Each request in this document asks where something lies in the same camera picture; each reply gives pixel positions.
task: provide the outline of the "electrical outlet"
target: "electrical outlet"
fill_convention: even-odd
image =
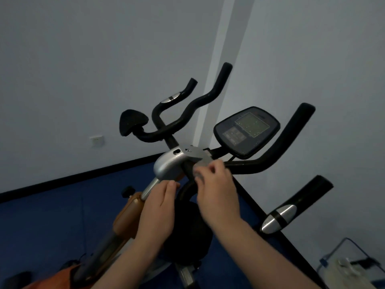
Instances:
[[[104,145],[104,136],[92,136],[90,140],[93,147],[102,147]]]

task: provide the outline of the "blue mat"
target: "blue mat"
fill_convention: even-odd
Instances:
[[[121,190],[143,190],[154,178],[153,163],[0,204],[0,284],[22,271],[47,278],[71,259],[89,256],[127,199]],[[259,219],[240,198],[241,216],[250,225]],[[274,246],[281,250],[279,243]],[[201,288],[251,288],[246,277],[213,238],[195,273]],[[140,288],[182,288],[173,266]]]

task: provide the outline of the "right hand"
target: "right hand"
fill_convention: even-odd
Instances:
[[[231,172],[222,160],[215,160],[207,166],[194,168],[200,177],[195,177],[198,185],[197,202],[203,219],[214,231],[240,219],[239,201]]]

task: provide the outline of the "stationary bike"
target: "stationary bike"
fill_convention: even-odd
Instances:
[[[247,159],[265,146],[280,129],[280,123],[275,117],[255,106],[237,112],[215,125],[214,135],[221,145],[219,148],[210,150],[180,145],[173,134],[189,122],[199,107],[219,96],[232,68],[231,64],[224,63],[211,91],[191,101],[180,118],[167,125],[162,121],[161,113],[186,99],[193,92],[197,81],[191,78],[184,90],[161,101],[151,115],[157,131],[149,133],[143,129],[149,118],[139,111],[129,109],[121,114],[119,131],[122,136],[133,133],[143,142],[164,140],[170,149],[155,162],[156,177],[142,192],[136,192],[133,188],[124,191],[124,196],[129,197],[127,204],[90,258],[83,264],[64,269],[47,280],[31,284],[28,288],[90,288],[113,263],[127,241],[135,238],[139,218],[151,189],[162,180],[178,180],[184,176],[188,182],[176,196],[174,230],[164,244],[163,254],[166,256],[166,264],[175,263],[185,288],[199,287],[192,272],[199,267],[200,260],[209,251],[213,233],[203,221],[197,204],[190,201],[197,193],[194,165],[205,166],[212,160],[230,153],[234,158],[241,159],[225,162],[226,168],[233,175],[262,172],[279,160],[315,112],[314,106],[302,103],[274,144],[255,160]],[[327,179],[316,176],[293,197],[274,209],[258,227],[257,232],[265,237],[282,230],[332,188],[333,185]]]

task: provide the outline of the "silver metal tube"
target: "silver metal tube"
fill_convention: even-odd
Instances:
[[[144,191],[142,192],[142,195],[141,195],[141,199],[142,201],[146,201],[146,199],[148,198],[148,196],[150,195],[151,193],[151,189],[156,185],[156,184],[159,184],[161,181],[157,178],[154,178],[150,184],[147,186],[147,188],[144,189]]]

